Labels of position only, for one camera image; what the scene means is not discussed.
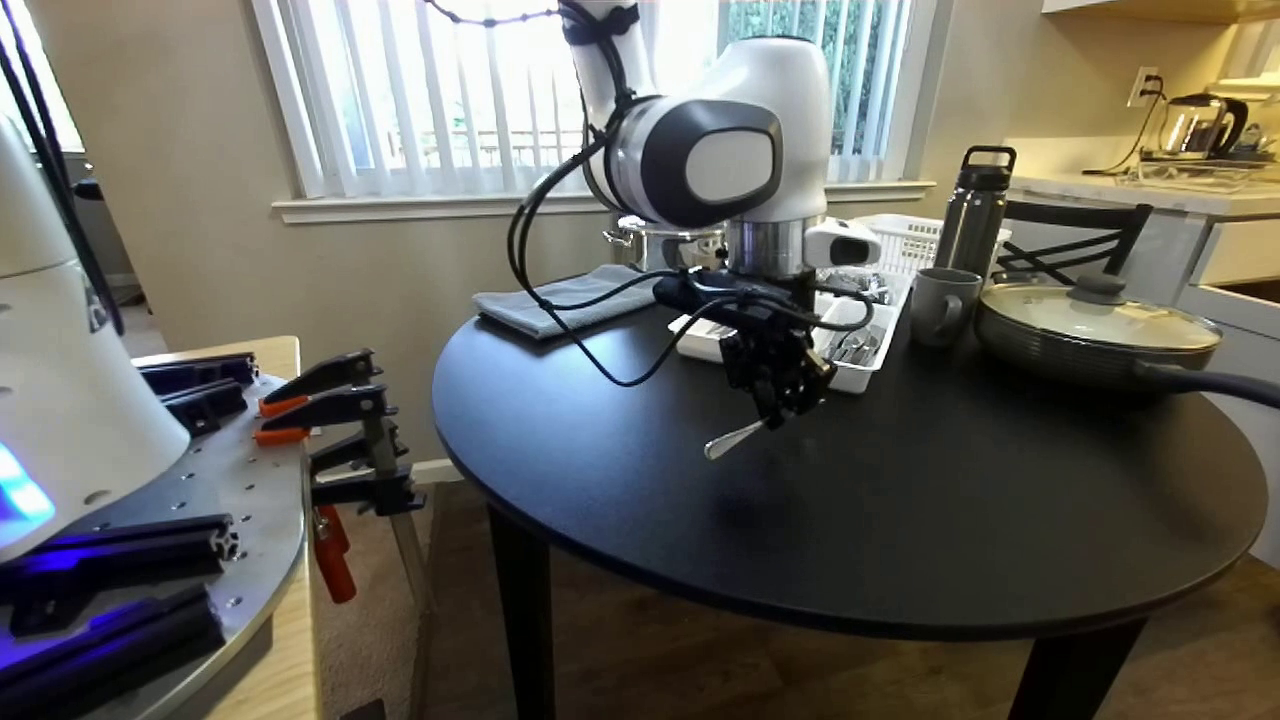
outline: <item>wooden floor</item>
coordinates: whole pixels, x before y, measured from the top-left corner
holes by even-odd
[[[513,683],[470,490],[434,498],[433,720],[513,720]],[[982,720],[1008,718],[1028,645],[895,645],[780,627],[551,557],[562,720]],[[1242,561],[1160,614],[1109,720],[1280,718],[1280,574]]]

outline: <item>water bottle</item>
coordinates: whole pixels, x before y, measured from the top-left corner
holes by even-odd
[[[991,272],[1004,220],[1004,192],[1015,152],[1008,145],[970,145],[959,162],[955,197],[936,246],[936,269]]]

